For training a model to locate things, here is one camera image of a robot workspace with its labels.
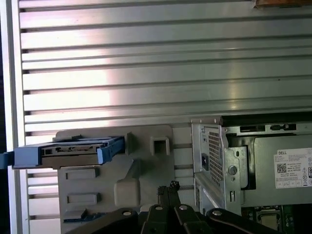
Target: ventilation grille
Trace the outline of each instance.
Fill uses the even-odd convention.
[[[199,190],[199,184],[195,181],[195,205],[200,210],[200,196],[199,196],[200,190]]]
[[[209,162],[211,179],[214,183],[220,186],[220,181],[223,180],[222,165],[219,161],[220,157],[220,146],[219,146],[219,134],[209,132]]]

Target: qr code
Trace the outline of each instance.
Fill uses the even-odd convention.
[[[286,163],[279,163],[277,165],[277,173],[286,173],[287,172],[287,165]]]

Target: white sticker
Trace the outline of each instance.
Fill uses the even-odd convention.
[[[274,169],[277,189],[312,186],[312,148],[278,150]]]

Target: metal rack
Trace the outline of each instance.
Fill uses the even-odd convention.
[[[178,3],[1,1],[8,151],[77,127],[171,124],[188,154],[193,117],[311,110],[310,7]],[[56,175],[9,171],[12,233],[59,233]]]

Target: perforated metal mesh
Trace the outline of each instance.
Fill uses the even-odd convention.
[[[223,180],[222,165],[219,161],[220,159],[220,146],[219,146],[219,134],[209,132],[209,162],[210,162],[210,172],[211,179],[218,186],[220,186],[220,181]]]

